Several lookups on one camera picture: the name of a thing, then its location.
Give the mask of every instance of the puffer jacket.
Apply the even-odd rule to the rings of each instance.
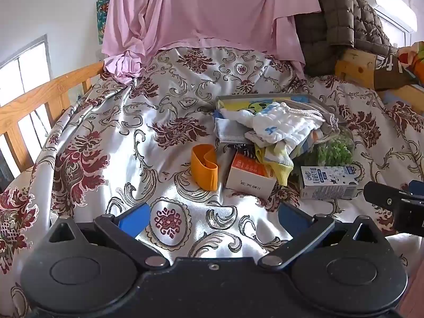
[[[322,12],[295,16],[305,56],[305,73],[334,73],[346,48],[387,56],[397,51],[383,32],[380,18],[366,0],[319,0]]]

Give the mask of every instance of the floral bedspread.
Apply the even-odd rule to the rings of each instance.
[[[25,315],[20,270],[50,220],[62,214],[89,222],[147,202],[150,223],[137,238],[171,261],[262,257],[291,239],[278,222],[283,201],[341,221],[366,214],[385,235],[395,234],[390,212],[367,203],[362,190],[347,201],[301,201],[297,178],[276,186],[267,200],[225,189],[234,151],[213,133],[216,96],[279,92],[312,94],[348,121],[361,187],[374,180],[402,188],[423,179],[423,119],[405,104],[385,107],[373,91],[331,76],[300,80],[289,63],[255,51],[167,50],[129,86],[103,76],[57,122],[35,166],[0,194],[0,317]],[[191,178],[190,154],[198,143],[217,147],[216,192]],[[412,269],[421,239],[389,239]]]

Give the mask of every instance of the air conditioner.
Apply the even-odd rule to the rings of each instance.
[[[402,0],[367,0],[383,17],[393,20],[407,32],[417,32],[417,16]]]

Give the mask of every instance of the orange resistance band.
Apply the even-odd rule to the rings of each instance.
[[[191,150],[191,175],[203,190],[218,190],[218,164],[211,144],[198,144]]]

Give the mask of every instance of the wooden bed rail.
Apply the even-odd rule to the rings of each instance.
[[[47,116],[53,127],[62,111],[70,106],[68,90],[82,83],[84,93],[91,89],[90,79],[103,72],[103,62],[64,74],[17,97],[0,107],[0,135],[4,134],[10,152],[21,172],[33,166],[32,159],[22,138],[18,121],[46,104]]]

